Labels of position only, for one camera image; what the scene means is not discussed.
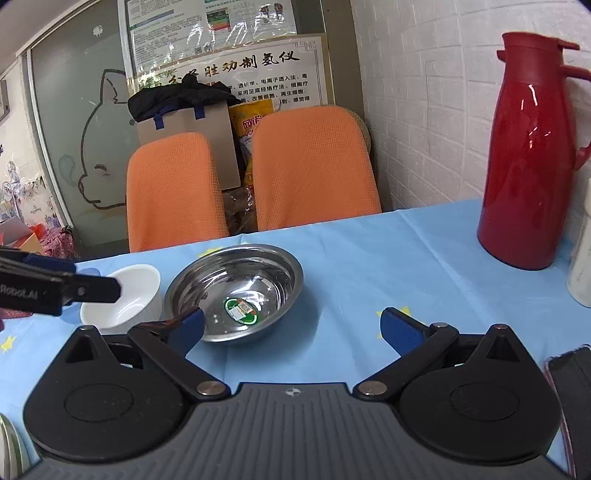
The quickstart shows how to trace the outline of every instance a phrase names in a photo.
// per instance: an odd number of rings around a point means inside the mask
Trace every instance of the white bowl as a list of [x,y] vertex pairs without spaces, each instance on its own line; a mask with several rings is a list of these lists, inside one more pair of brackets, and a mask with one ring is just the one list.
[[152,265],[130,265],[108,277],[119,280],[121,296],[115,303],[83,303],[80,319],[107,335],[127,333],[142,322],[155,322],[162,313],[160,272]]

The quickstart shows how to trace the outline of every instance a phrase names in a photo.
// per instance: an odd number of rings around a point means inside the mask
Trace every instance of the metal pot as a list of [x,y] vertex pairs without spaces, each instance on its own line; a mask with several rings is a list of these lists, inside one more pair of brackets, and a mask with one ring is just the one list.
[[271,245],[245,244],[211,253],[186,267],[169,286],[167,317],[199,306],[204,342],[251,341],[268,333],[303,286],[300,263]]

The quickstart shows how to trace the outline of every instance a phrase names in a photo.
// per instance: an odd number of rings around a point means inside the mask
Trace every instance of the chair backrest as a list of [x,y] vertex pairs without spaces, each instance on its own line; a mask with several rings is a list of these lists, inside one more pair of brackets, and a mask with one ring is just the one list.
[[127,170],[127,225],[131,252],[228,236],[203,135],[172,135],[137,149]]
[[252,144],[259,230],[381,212],[363,136],[344,108],[273,113]]

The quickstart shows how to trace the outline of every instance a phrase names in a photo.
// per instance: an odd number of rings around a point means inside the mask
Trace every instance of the table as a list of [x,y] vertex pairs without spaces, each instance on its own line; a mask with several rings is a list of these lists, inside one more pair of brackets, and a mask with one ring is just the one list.
[[[476,239],[480,202],[398,210],[364,218],[258,232],[84,262],[107,275],[149,263],[161,273],[161,294],[173,278],[211,248],[267,243],[294,254],[304,270],[301,296],[272,335],[236,347],[198,344],[188,359],[236,390],[240,382],[346,382],[398,358],[379,334],[379,314],[408,307],[416,319],[447,322],[462,333],[511,325],[542,365],[591,339],[591,310],[566,288],[570,245],[549,268],[531,272],[487,254]],[[0,411],[33,446],[22,407],[72,330],[79,305],[62,317],[9,320],[0,333]],[[557,437],[550,458],[566,465]]]

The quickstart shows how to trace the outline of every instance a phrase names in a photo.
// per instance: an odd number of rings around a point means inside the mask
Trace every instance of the yellow package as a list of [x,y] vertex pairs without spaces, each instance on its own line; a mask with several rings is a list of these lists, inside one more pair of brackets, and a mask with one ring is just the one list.
[[261,118],[273,113],[273,111],[272,99],[239,103],[229,108],[230,120],[238,136],[240,149],[246,162],[244,185],[252,185],[252,132]]

